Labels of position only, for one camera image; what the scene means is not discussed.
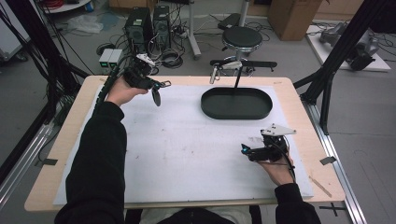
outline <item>black tray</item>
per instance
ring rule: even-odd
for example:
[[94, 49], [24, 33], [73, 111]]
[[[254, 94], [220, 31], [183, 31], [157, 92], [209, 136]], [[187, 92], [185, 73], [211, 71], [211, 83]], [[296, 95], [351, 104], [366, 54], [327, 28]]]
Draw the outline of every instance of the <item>black tray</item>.
[[216, 87], [201, 97], [201, 108], [212, 119], [264, 119], [272, 107], [271, 97], [254, 88]]

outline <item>person's left hand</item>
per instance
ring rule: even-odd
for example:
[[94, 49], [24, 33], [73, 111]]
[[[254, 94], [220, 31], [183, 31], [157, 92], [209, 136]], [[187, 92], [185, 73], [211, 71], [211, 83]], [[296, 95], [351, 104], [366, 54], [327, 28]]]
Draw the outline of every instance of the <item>person's left hand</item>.
[[130, 102], [138, 94], [146, 94], [148, 90], [131, 88], [124, 77], [119, 77], [111, 88], [106, 98], [107, 102], [112, 102], [118, 106]]

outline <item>gray floor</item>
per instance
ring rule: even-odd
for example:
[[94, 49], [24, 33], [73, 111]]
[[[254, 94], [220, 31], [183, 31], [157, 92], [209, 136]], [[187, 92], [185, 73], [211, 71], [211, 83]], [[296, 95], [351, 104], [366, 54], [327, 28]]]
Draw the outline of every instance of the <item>gray floor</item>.
[[[237, 12], [240, 6], [233, 1], [226, 8], [221, 7], [220, 1], [213, 11], [207, 11], [207, 2], [202, 6], [196, 4], [196, 15], [208, 13], [220, 14]], [[96, 10], [92, 15], [101, 19], [103, 10]], [[57, 15], [57, 22], [85, 13], [75, 10], [70, 13]], [[204, 24], [201, 32], [220, 33], [215, 28], [216, 22], [212, 17], [202, 16], [196, 18], [195, 27]], [[262, 18], [248, 18], [247, 21], [257, 21], [267, 24]], [[121, 27], [125, 20], [121, 17], [117, 24], [102, 31], [99, 35], [86, 35], [84, 33], [66, 34], [65, 37], [80, 55], [82, 60], [95, 74], [102, 74], [99, 66], [99, 56], [96, 48], [108, 42], [113, 35], [122, 35]], [[320, 67], [320, 63], [308, 44], [307, 40], [297, 42], [279, 41], [272, 31], [264, 31], [270, 40], [248, 58], [253, 61], [273, 61], [278, 63], [274, 72], [267, 68], [258, 68], [256, 77], [289, 77], [292, 81], [306, 77]], [[160, 68], [158, 76], [209, 76], [211, 73], [210, 60], [222, 59], [233, 55], [230, 50], [221, 51], [223, 47], [220, 36], [197, 35], [202, 57], [195, 61], [192, 57], [190, 44], [185, 41], [186, 53], [183, 55], [184, 63], [178, 69]], [[67, 54], [73, 64], [89, 72], [73, 52], [67, 48]], [[396, 57], [380, 50], [378, 54], [383, 59], [395, 60]], [[392, 68], [387, 73], [381, 72], [352, 72], [339, 70], [333, 81], [332, 101], [329, 115], [329, 132], [337, 149], [340, 161], [343, 164], [347, 178], [358, 198], [362, 212], [367, 223], [388, 224], [396, 223], [396, 179], [392, 165], [396, 160], [394, 145], [396, 136], [393, 132], [396, 126], [396, 76], [393, 62], [388, 63]], [[45, 99], [46, 82], [35, 69], [32, 61], [20, 63], [13, 60], [0, 67], [0, 92], [3, 100], [0, 101], [1, 132], [0, 132], [0, 162], [3, 162], [12, 148], [20, 140], [26, 129], [33, 122], [43, 105]], [[306, 87], [297, 90], [304, 92]], [[6, 205], [0, 211], [1, 223], [51, 223], [54, 213], [28, 213], [23, 204], [33, 186], [40, 169], [31, 166]], [[344, 207], [343, 203], [335, 203], [337, 207]], [[350, 223], [346, 211], [319, 209], [319, 206], [330, 206], [329, 203], [314, 204], [317, 208], [322, 223]], [[275, 223], [275, 206], [262, 206], [263, 223]]]

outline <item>desk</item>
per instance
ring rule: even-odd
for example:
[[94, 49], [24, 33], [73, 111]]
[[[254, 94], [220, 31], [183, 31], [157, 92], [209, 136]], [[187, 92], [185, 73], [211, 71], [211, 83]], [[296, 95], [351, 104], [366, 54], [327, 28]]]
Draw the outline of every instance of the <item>desk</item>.
[[[174, 85], [207, 85], [209, 77], [154, 77], [159, 81], [170, 80]], [[69, 152], [76, 142], [79, 129], [91, 107], [92, 100], [99, 85], [104, 84], [106, 77], [87, 77], [78, 97], [73, 104], [70, 113], [56, 139], [49, 158], [58, 160], [55, 166], [44, 166], [32, 188], [25, 203], [25, 209], [31, 212], [56, 211], [61, 206], [53, 205], [53, 199], [57, 193], [59, 183], [62, 179], [64, 165]], [[233, 86], [235, 77], [222, 77], [218, 85]], [[308, 202], [341, 202], [345, 199], [345, 193], [338, 181], [331, 165], [322, 165], [319, 160], [326, 157], [324, 149], [319, 142], [317, 134], [306, 115], [300, 98], [293, 88], [291, 81], [284, 77], [241, 77], [240, 85], [245, 86], [273, 86], [279, 103], [284, 111], [286, 120], [290, 127], [298, 130], [293, 136], [297, 148], [300, 149], [300, 157], [304, 163], [314, 197], [307, 199]], [[238, 202], [190, 202], [179, 203], [157, 203], [155, 206], [209, 206], [251, 203], [276, 203], [274, 200], [244, 200]]]

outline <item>chair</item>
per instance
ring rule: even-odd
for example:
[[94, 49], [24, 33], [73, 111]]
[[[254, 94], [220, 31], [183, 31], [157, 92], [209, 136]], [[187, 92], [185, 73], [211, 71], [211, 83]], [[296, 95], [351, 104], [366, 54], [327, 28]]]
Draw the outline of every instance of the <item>chair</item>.
[[240, 61], [242, 53], [251, 53], [262, 45], [262, 35], [245, 26], [234, 26], [222, 34], [222, 43], [227, 49], [236, 50], [236, 55], [225, 60]]

